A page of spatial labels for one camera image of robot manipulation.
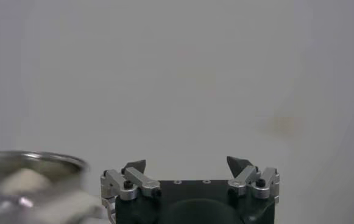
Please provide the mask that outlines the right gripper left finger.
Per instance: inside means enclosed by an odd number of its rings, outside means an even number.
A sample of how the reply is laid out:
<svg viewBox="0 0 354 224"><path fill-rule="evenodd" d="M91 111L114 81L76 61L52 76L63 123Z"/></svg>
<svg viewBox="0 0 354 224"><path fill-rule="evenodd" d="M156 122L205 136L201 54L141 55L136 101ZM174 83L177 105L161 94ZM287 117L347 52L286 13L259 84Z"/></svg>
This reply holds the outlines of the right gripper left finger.
<svg viewBox="0 0 354 224"><path fill-rule="evenodd" d="M127 163L121 170L105 170L101 177L101 204L109 211L161 209L161 183L144 174L146 160Z"/></svg>

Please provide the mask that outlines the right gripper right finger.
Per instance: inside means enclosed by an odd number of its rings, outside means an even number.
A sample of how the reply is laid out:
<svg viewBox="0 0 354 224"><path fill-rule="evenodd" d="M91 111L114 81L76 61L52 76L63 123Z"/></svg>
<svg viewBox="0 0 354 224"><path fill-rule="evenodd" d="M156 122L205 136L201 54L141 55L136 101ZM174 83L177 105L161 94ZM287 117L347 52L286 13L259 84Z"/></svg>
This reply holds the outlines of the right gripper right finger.
<svg viewBox="0 0 354 224"><path fill-rule="evenodd" d="M233 175L227 184L237 196L242 197L249 191L252 197L259 200L279 199L280 174L276 168L267 167L261 171L248 159L227 156L227 164Z"/></svg>

